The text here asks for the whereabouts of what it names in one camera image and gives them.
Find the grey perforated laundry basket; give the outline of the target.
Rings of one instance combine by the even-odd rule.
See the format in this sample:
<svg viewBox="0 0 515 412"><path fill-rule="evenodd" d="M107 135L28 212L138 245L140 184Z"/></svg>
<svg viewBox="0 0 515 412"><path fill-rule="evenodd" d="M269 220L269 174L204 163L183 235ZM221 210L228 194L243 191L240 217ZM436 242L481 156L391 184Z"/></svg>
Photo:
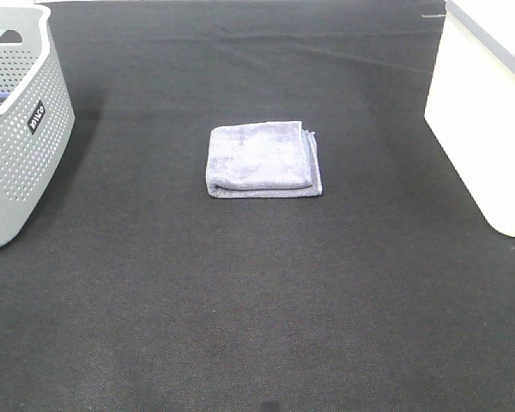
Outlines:
<svg viewBox="0 0 515 412"><path fill-rule="evenodd" d="M61 161L76 116L49 26L33 1L0 1L0 247L22 229Z"/></svg>

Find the white storage box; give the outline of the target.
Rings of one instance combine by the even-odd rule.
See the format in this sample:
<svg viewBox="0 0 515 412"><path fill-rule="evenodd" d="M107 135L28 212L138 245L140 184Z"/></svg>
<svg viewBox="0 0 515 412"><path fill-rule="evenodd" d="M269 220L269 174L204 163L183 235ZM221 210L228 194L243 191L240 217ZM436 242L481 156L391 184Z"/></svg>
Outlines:
<svg viewBox="0 0 515 412"><path fill-rule="evenodd" d="M424 118L488 224L515 237L515 1L448 1Z"/></svg>

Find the black table cloth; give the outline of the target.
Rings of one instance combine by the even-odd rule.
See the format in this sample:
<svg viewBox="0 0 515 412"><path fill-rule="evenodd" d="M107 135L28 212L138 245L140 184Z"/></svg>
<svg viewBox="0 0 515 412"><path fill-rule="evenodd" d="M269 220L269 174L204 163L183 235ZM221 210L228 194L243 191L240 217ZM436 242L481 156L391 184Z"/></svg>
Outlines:
<svg viewBox="0 0 515 412"><path fill-rule="evenodd" d="M423 111L441 1L54 3L76 113L0 249L0 411L515 411L515 239ZM211 197L300 121L318 197Z"/></svg>

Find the lavender towel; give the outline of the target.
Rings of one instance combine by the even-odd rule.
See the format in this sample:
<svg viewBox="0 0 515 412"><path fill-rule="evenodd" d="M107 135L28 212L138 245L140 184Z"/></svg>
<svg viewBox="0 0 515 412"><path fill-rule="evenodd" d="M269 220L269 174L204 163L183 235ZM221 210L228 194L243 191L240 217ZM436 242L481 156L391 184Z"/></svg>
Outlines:
<svg viewBox="0 0 515 412"><path fill-rule="evenodd" d="M219 126L205 172L211 197L297 198L323 193L315 133L300 121Z"/></svg>

